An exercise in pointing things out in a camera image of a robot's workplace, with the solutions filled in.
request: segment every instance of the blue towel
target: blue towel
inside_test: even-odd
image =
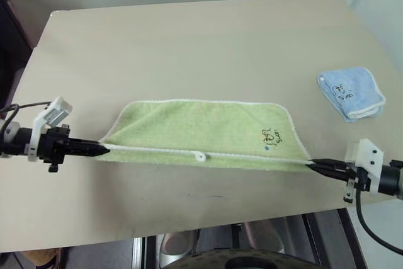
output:
[[[347,122],[382,113],[386,99],[368,69],[353,67],[322,72],[317,82],[327,99]]]

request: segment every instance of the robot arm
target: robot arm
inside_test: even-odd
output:
[[[29,161],[39,158],[50,163],[49,172],[57,172],[65,155],[94,157],[109,152],[96,141],[69,138],[68,125],[56,126],[71,110],[71,105],[58,97],[34,119],[32,129],[20,127],[18,122],[8,122],[0,146],[2,157],[26,155]],[[6,120],[0,120],[0,128],[5,123]]]
[[[383,193],[403,200],[403,161],[392,160],[383,165],[383,152],[370,140],[350,144],[344,161],[313,159],[312,170],[347,183],[344,201],[353,202],[354,190]]]

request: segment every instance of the table surface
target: table surface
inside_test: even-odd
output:
[[[387,104],[346,123],[318,72],[363,66]],[[240,0],[56,11],[24,72],[20,104],[63,96],[71,137],[98,140],[134,100],[274,102],[312,157],[344,158],[367,137],[402,158],[401,74],[343,0]],[[39,108],[16,119],[32,125]],[[59,172],[0,162],[0,251],[114,241],[345,207],[345,184],[311,172],[102,163]]]

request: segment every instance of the towel tag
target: towel tag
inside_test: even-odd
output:
[[[274,147],[278,147],[283,139],[281,138],[280,131],[278,129],[263,129],[263,142],[266,144],[264,149],[269,151]]]

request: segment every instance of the floor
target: floor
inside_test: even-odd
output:
[[[131,269],[133,240],[92,244],[69,248],[65,269]],[[24,269],[35,269],[21,253],[16,253]],[[1,269],[21,269],[12,255]]]

